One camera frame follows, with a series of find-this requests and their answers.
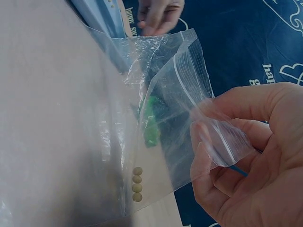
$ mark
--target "round pill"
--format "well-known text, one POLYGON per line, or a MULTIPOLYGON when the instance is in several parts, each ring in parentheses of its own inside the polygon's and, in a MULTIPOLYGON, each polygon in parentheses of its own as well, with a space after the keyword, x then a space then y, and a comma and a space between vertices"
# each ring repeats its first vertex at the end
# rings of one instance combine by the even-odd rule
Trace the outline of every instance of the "round pill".
POLYGON ((142 200, 141 193, 135 193, 135 194, 133 194, 133 201, 140 202, 141 200, 142 200))
POLYGON ((133 174, 134 175, 141 175, 143 172, 142 168, 141 167, 136 167, 134 170, 133 170, 133 174))
POLYGON ((141 183, 142 182, 142 178, 140 176, 133 176, 133 182, 134 183, 141 183))
POLYGON ((132 185, 132 190, 133 190, 133 192, 141 192, 142 191, 142 185, 140 185, 139 183, 134 183, 132 185))

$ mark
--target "plastic wrap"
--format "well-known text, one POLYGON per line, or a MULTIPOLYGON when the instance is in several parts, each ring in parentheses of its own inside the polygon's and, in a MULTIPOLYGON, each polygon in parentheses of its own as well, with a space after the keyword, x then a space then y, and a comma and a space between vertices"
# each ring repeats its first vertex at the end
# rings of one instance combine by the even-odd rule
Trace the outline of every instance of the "plastic wrap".
MULTIPOLYGON (((191 181, 189 113, 212 97, 193 30, 111 39, 62 1, 7 2, 0 12, 11 21, 0 25, 3 226, 94 225, 191 181), (135 167, 143 169, 140 202, 135 167)), ((243 157, 244 135, 203 113, 213 160, 243 157)))

